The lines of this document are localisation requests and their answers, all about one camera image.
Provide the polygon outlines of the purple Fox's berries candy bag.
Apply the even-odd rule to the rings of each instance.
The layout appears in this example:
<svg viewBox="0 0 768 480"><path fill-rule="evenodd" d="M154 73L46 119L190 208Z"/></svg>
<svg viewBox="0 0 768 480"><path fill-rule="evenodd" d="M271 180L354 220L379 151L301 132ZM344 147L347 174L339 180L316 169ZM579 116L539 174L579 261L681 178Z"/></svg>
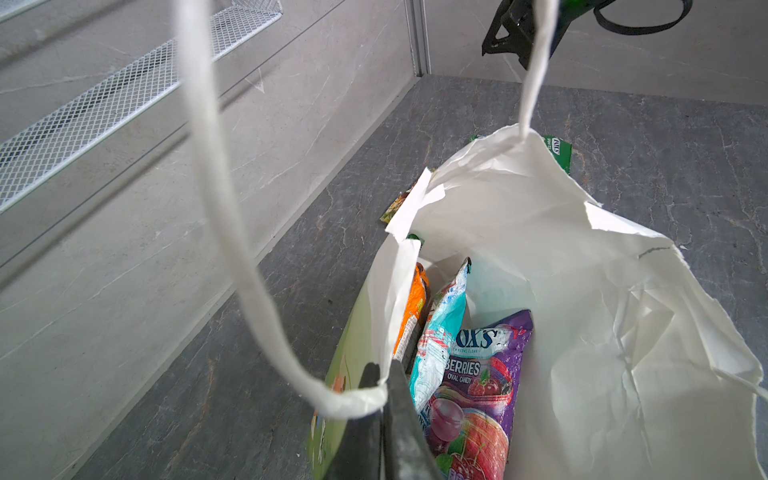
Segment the purple Fox's berries candy bag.
<svg viewBox="0 0 768 480"><path fill-rule="evenodd" d="M462 329L440 386L420 412L429 450L447 479L504 477L524 350L533 333L522 310Z"/></svg>

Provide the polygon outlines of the orange snack packet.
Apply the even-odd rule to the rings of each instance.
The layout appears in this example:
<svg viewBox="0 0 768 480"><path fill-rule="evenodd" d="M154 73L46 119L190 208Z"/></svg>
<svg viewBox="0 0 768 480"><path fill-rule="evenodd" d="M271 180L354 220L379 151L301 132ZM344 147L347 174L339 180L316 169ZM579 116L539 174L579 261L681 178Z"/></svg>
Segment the orange snack packet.
<svg viewBox="0 0 768 480"><path fill-rule="evenodd" d="M405 356L410 338L417 323L420 321L422 310L427 303L429 288L430 282L424 266L420 262L417 262L405 312L393 350L394 360L402 361Z"/></svg>

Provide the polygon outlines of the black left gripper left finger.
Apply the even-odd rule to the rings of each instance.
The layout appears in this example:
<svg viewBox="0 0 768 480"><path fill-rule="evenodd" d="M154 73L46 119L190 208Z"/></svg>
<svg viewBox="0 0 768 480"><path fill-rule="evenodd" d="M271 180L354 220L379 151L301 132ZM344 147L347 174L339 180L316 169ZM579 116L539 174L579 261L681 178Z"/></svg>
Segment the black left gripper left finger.
<svg viewBox="0 0 768 480"><path fill-rule="evenodd" d="M383 411L379 409L347 422L324 479L377 480L380 477L382 415Z"/></svg>

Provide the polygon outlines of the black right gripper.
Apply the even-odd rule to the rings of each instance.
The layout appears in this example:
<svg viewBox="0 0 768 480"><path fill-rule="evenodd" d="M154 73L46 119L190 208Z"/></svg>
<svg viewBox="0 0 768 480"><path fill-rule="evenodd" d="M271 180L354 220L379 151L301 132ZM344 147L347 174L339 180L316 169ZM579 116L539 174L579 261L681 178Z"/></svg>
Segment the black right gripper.
<svg viewBox="0 0 768 480"><path fill-rule="evenodd" d="M562 0L551 43L553 54L570 24L597 7L597 0ZM502 0L482 42L482 54L514 54L524 69L529 67L537 31L533 0Z"/></svg>

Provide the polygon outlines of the teal snack packet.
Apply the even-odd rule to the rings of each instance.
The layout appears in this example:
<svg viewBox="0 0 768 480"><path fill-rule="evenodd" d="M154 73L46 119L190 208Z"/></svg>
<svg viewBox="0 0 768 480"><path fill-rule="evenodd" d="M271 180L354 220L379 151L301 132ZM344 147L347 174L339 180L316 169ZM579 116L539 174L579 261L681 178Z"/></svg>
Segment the teal snack packet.
<svg viewBox="0 0 768 480"><path fill-rule="evenodd" d="M454 278L434 295L430 305L409 378L416 412L425 407L442 383L450 349L463 323L471 268L472 260L466 257Z"/></svg>

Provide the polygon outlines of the green Fox's candy bag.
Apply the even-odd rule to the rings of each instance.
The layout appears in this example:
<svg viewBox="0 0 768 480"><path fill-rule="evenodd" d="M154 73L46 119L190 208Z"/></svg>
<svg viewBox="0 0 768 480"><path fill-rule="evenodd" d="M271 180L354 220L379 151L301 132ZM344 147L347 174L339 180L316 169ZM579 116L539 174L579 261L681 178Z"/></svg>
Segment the green Fox's candy bag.
<svg viewBox="0 0 768 480"><path fill-rule="evenodd" d="M571 174L571 162L573 155L573 146L568 141L553 135L541 136L545 147L553 156L556 163L567 174Z"/></svg>

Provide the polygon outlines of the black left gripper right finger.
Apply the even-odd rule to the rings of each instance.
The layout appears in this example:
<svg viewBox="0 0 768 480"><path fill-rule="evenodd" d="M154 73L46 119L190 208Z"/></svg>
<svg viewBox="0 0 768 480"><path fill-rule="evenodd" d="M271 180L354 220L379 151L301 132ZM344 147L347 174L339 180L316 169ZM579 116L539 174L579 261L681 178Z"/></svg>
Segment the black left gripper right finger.
<svg viewBox="0 0 768 480"><path fill-rule="evenodd" d="M383 410L382 479L443 479L423 435L403 365L393 361Z"/></svg>

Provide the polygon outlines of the yellow chips snack bag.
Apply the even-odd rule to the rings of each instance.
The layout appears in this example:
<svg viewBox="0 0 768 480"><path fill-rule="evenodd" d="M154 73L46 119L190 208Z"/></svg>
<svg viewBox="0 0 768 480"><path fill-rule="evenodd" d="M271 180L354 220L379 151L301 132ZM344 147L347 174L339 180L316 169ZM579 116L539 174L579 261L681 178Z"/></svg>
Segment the yellow chips snack bag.
<svg viewBox="0 0 768 480"><path fill-rule="evenodd" d="M392 219L396 216L399 209L406 202L407 197L418 185L422 183L422 179L426 177L429 177L430 179L432 179L434 177L434 174L435 174L435 169L430 169L430 168L425 169L420 175L420 177L417 179L417 181L409 189L403 191L393 201L393 203L385 210L384 214L380 217L380 221L388 226L392 221ZM426 188L423 191L421 200L418 203L419 208L424 208L426 205L434 203L444 197L444 191L441 188L435 191L431 191L429 189L430 179L426 181Z"/></svg>

